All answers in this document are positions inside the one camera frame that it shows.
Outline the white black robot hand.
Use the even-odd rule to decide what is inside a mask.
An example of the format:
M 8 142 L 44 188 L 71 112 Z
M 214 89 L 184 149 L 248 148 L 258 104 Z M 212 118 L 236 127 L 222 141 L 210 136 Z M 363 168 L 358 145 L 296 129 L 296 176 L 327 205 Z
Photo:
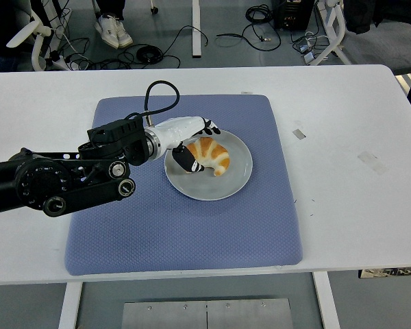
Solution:
M 167 149 L 173 150 L 173 158 L 187 172 L 200 172 L 204 166 L 199 164 L 182 142 L 196 134 L 220 134 L 220 129 L 209 119 L 202 117 L 178 117 L 146 127 L 149 141 L 149 159 L 160 158 Z

